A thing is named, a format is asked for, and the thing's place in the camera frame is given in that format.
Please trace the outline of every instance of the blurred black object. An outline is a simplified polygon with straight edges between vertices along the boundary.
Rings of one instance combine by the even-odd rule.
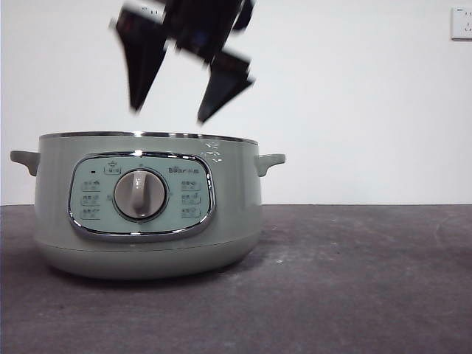
[[[156,0],[165,3],[159,23],[123,7],[117,22],[128,65],[130,104],[141,109],[165,56],[167,39],[210,65],[210,79],[198,111],[207,121],[218,109],[248,88],[249,61],[223,51],[231,31],[245,29],[251,0]]]

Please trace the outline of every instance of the brand logo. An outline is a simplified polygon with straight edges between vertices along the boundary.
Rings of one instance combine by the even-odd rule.
[[[169,167],[169,173],[193,173],[198,174],[200,170],[198,168],[181,168],[179,166]]]

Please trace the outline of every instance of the pot base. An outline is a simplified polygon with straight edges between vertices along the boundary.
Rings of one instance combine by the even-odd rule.
[[[98,279],[148,280],[227,266],[244,258],[259,236],[257,233],[225,243],[161,251],[80,251],[40,242],[37,245],[46,261],[61,271]]]

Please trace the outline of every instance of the rotary knob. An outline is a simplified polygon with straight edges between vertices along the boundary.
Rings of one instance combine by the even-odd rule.
[[[161,178],[148,170],[126,173],[115,186],[115,205],[131,219],[153,217],[164,206],[166,188]]]

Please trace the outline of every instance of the side handle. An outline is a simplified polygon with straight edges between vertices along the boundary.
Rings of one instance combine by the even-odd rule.
[[[19,164],[24,164],[28,167],[31,176],[36,176],[36,173],[38,173],[39,153],[14,150],[10,152],[10,160],[18,162]]]
[[[256,156],[257,175],[263,177],[267,174],[267,170],[276,164],[285,163],[284,153],[274,153],[271,155]]]

